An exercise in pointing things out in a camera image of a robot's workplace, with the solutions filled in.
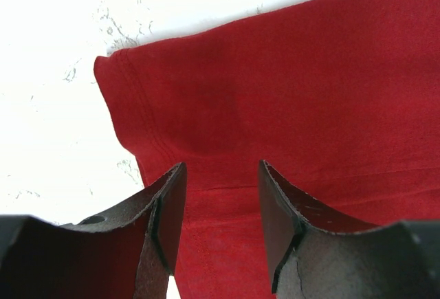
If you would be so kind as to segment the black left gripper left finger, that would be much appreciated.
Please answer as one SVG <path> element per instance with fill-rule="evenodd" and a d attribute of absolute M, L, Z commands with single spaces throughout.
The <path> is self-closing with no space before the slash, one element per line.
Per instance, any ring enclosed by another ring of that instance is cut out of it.
<path fill-rule="evenodd" d="M 1 217 L 2 298 L 165 298 L 175 273 L 187 170 L 78 224 Z"/>

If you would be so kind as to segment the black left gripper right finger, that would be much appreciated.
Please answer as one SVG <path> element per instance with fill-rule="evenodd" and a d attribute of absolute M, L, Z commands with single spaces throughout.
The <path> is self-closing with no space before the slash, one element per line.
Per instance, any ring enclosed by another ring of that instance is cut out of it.
<path fill-rule="evenodd" d="M 271 291 L 277 298 L 438 298 L 439 222 L 350 217 L 258 165 Z"/>

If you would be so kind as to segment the dark red t shirt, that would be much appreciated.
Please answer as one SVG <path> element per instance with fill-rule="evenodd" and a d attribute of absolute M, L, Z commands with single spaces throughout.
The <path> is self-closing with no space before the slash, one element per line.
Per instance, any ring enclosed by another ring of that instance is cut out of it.
<path fill-rule="evenodd" d="M 145 184 L 187 165 L 182 298 L 271 297 L 262 159 L 365 221 L 439 217 L 439 0 L 312 0 L 94 74 Z"/>

